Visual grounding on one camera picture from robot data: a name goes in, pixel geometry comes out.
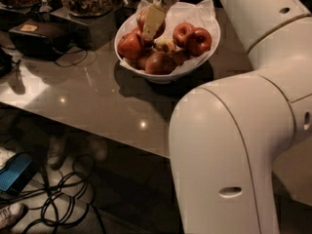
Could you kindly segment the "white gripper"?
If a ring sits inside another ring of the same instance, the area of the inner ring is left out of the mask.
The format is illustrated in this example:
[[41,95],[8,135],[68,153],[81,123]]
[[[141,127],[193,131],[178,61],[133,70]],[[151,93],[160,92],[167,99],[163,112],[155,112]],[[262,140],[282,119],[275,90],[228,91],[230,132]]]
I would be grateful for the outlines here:
[[[172,6],[179,0],[153,0],[160,2],[165,6]],[[142,35],[147,40],[152,40],[158,32],[160,32],[163,23],[165,22],[165,11],[154,4],[147,7],[146,17],[143,25]]]

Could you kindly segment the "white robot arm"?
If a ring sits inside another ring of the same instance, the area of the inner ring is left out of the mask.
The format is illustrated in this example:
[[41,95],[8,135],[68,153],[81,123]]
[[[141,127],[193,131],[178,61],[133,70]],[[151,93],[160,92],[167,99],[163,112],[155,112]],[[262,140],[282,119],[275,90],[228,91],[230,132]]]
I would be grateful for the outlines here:
[[176,105],[169,153],[185,234],[279,234],[272,167],[311,135],[311,14],[299,0],[220,0],[252,64]]

